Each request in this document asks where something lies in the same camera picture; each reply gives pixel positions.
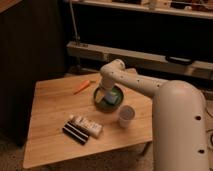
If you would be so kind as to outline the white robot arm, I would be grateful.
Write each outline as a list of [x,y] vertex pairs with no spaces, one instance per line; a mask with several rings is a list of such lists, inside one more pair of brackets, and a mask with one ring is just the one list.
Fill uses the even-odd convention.
[[209,171],[206,100],[199,89],[185,81],[128,73],[120,59],[102,66],[100,75],[97,101],[115,84],[152,100],[154,171]]

